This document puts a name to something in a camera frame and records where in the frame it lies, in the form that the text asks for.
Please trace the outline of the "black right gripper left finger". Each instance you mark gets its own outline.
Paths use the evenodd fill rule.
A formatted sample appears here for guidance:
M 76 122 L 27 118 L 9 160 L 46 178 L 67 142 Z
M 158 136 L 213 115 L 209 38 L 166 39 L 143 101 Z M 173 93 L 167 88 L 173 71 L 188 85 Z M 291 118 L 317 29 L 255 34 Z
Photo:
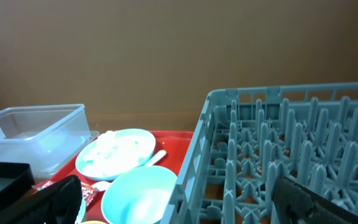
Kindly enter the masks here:
M 81 202 L 81 181 L 69 175 L 1 210 L 0 224 L 74 224 Z

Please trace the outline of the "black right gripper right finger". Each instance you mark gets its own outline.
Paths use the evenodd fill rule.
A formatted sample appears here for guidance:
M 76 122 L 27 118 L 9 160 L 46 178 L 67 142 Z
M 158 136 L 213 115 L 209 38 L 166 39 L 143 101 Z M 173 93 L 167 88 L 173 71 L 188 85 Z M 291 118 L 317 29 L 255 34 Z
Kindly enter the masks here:
M 297 184 L 287 177 L 275 181 L 272 190 L 275 215 L 280 224 L 358 224 L 358 216 Z

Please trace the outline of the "red candy wrapper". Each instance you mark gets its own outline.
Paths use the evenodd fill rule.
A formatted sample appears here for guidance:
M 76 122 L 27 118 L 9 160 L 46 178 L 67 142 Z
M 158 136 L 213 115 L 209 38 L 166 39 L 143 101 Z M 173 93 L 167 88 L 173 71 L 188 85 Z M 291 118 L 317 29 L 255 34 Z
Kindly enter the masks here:
M 46 181 L 43 185 L 41 185 L 40 187 L 36 187 L 36 190 L 42 190 L 45 189 L 47 187 L 49 187 L 50 185 L 54 184 L 54 181 L 48 180 Z M 98 189 L 93 187 L 90 184 L 86 184 L 84 182 L 81 182 L 81 191 L 82 191 L 82 197 L 85 200 L 85 204 L 86 206 L 89 206 L 92 201 L 94 200 L 95 196 L 98 193 Z

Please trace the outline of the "yellow plastic cup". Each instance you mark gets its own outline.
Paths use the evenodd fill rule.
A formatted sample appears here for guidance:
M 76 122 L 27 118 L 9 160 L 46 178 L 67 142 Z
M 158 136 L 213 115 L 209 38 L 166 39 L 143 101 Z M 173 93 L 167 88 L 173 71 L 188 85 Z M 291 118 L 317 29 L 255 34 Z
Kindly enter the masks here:
M 86 222 L 81 222 L 80 224 L 107 224 L 107 223 L 102 222 L 102 221 L 97 221 L 97 220 L 90 220 L 90 221 L 86 221 Z

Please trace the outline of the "grey plastic dishwasher rack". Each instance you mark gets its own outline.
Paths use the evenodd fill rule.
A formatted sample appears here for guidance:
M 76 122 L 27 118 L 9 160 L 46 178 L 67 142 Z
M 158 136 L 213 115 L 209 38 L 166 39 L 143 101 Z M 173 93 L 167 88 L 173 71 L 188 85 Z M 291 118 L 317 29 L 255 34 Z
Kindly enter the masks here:
M 275 223 L 280 177 L 358 215 L 358 82 L 209 92 L 162 223 Z

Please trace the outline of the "green bowl with food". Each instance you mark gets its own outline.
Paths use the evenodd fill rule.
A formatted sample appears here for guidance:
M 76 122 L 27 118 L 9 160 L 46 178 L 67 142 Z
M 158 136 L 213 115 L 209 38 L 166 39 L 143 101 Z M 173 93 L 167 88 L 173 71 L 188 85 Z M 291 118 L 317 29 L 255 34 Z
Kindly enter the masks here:
M 86 221 L 86 202 L 84 199 L 81 199 L 81 205 L 75 220 L 75 224 L 81 224 L 85 221 Z

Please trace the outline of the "black plastic tray bin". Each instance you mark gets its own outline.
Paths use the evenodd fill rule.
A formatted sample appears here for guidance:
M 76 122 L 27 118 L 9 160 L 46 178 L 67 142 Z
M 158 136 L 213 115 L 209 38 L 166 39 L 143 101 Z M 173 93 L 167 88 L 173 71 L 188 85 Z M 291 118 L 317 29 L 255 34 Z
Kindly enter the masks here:
M 0 162 L 0 210 L 19 200 L 33 185 L 29 164 Z

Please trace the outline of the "light blue plate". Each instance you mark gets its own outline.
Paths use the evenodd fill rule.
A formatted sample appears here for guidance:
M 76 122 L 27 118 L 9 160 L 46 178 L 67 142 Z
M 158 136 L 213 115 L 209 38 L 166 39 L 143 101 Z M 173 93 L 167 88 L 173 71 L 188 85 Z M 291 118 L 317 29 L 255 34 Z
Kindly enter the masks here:
M 112 181 L 147 163 L 156 143 L 155 136 L 144 129 L 106 131 L 77 155 L 75 167 L 91 180 Z

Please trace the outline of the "clear plastic bin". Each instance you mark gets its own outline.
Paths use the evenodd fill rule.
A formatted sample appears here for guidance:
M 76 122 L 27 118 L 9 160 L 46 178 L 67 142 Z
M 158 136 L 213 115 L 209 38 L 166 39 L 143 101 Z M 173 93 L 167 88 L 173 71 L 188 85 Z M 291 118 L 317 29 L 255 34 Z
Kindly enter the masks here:
M 83 104 L 0 110 L 0 162 L 26 163 L 37 183 L 53 177 L 95 137 Z

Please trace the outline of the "light blue bowl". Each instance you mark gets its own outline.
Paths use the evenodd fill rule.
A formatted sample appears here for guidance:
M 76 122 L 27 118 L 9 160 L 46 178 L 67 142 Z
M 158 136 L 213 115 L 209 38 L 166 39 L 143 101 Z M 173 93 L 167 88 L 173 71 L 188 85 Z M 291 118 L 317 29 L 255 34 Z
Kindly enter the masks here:
M 108 223 L 160 223 L 177 175 L 162 166 L 143 166 L 116 178 L 104 191 L 101 212 Z

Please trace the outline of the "red plastic tray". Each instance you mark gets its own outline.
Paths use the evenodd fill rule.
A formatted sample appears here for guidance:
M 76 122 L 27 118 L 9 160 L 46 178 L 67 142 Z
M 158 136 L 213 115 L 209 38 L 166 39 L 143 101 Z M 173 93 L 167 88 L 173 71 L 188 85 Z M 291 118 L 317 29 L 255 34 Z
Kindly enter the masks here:
M 157 140 L 155 152 L 160 150 L 165 150 L 167 152 L 167 155 L 161 161 L 157 162 L 157 165 L 166 167 L 178 175 L 185 158 L 185 154 L 188 150 L 191 138 L 193 136 L 193 132 L 151 131 L 151 133 Z M 56 182 L 66 176 L 77 175 L 78 178 L 86 184 L 92 185 L 96 183 L 95 180 L 88 179 L 77 171 L 75 167 L 77 156 L 78 155 L 75 155 L 74 158 L 72 158 L 65 166 L 63 166 L 53 177 L 50 178 L 50 180 Z M 101 199 L 103 194 L 103 192 L 97 193 L 93 201 L 87 206 L 87 220 L 97 220 L 107 223 L 101 212 Z

